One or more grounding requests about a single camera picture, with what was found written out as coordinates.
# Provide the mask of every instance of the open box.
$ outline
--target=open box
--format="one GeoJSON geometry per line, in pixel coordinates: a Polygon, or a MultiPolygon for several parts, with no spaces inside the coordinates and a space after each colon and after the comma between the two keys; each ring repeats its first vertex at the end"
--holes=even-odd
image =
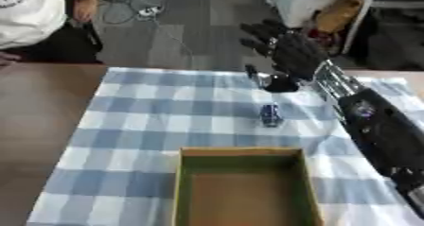
{"type": "Polygon", "coordinates": [[[173,226],[323,225],[301,148],[182,148],[173,226]]]}

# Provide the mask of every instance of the wooden table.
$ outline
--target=wooden table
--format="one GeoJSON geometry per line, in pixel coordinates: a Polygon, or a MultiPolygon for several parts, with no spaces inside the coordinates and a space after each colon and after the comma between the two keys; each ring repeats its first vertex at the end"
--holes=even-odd
{"type": "MultiPolygon", "coordinates": [[[[17,64],[0,69],[0,225],[23,225],[45,180],[106,72],[106,66],[17,64]]],[[[424,98],[424,73],[405,77],[424,98]]]]}

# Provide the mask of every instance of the robotic hand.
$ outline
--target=robotic hand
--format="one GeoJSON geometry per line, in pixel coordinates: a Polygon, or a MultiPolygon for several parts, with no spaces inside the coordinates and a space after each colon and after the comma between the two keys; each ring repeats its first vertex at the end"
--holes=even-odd
{"type": "Polygon", "coordinates": [[[326,52],[307,37],[282,24],[241,25],[255,37],[241,44],[270,57],[275,74],[261,76],[253,65],[246,72],[269,92],[295,92],[310,85],[328,102],[360,151],[380,175],[424,219],[424,134],[405,114],[375,91],[364,87],[333,64],[326,52]]]}

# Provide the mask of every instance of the small blue object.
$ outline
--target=small blue object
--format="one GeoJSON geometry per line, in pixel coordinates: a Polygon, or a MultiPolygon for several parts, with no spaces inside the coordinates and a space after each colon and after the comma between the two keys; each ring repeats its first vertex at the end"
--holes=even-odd
{"type": "Polygon", "coordinates": [[[276,128],[283,121],[276,104],[264,105],[260,110],[260,118],[263,125],[267,128],[276,128]]]}

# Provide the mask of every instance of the blue and white checkered tablecloth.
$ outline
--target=blue and white checkered tablecloth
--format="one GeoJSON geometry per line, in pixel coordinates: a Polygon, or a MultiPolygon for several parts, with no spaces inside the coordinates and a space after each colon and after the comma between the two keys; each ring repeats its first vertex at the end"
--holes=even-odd
{"type": "MultiPolygon", "coordinates": [[[[424,123],[402,78],[361,79],[424,123]]],[[[326,225],[423,225],[311,90],[271,95],[241,73],[111,68],[29,226],[170,226],[179,147],[298,146],[326,225]],[[265,129],[263,104],[284,124],[265,129]]]]}

